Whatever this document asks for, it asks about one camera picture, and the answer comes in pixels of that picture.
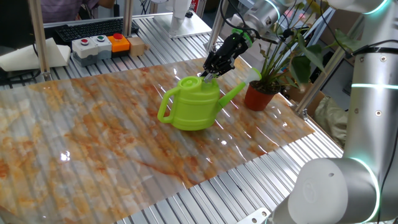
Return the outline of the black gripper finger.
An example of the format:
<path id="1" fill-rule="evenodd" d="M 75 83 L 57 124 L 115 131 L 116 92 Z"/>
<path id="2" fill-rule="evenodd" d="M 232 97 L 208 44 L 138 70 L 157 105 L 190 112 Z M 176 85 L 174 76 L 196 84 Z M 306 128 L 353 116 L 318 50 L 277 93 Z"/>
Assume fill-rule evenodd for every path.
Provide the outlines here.
<path id="1" fill-rule="evenodd" d="M 214 66 L 213 65 L 204 65 L 203 66 L 203 73 L 200 75 L 201 77 L 203 77 L 203 81 L 205 83 L 210 83 L 214 77 Z"/>
<path id="2" fill-rule="evenodd" d="M 216 79 L 221 76 L 223 76 L 225 73 L 228 73 L 230 70 L 235 69 L 235 66 L 230 63 L 224 63 L 224 64 L 216 64 L 213 66 L 211 69 L 211 79 Z"/>

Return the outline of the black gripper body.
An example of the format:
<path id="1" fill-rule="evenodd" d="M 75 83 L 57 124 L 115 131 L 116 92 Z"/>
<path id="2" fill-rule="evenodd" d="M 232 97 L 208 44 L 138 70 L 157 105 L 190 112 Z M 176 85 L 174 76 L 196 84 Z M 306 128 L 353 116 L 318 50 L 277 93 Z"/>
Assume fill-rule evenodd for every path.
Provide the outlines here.
<path id="1" fill-rule="evenodd" d="M 233 32 L 217 51 L 211 51 L 203 65 L 230 63 L 249 48 L 249 37 L 246 32 Z"/>

